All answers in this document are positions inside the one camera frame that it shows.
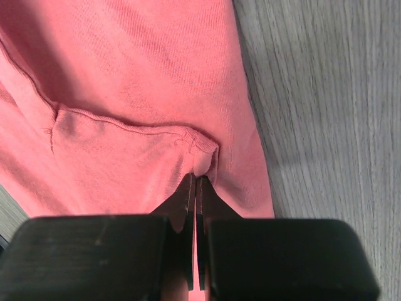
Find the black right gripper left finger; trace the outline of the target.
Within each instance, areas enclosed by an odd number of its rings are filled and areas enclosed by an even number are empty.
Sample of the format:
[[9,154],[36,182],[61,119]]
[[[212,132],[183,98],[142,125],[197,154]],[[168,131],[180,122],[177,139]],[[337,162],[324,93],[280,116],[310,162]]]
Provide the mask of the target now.
[[195,176],[149,214],[27,220],[1,256],[2,300],[187,300]]

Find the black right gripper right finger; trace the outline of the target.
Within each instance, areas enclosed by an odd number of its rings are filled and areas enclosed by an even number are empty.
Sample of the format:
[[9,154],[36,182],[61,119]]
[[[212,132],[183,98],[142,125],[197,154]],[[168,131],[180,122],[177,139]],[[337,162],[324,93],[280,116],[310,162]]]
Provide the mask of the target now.
[[197,262],[208,300],[377,300],[358,235],[337,219],[243,218],[196,180]]

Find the pink t-shirt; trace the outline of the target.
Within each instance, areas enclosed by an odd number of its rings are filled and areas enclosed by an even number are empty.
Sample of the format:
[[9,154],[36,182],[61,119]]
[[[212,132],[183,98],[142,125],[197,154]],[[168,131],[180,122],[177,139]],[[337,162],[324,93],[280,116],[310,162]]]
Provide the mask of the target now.
[[29,219],[149,214],[195,176],[274,216],[231,1],[2,1],[1,184]]

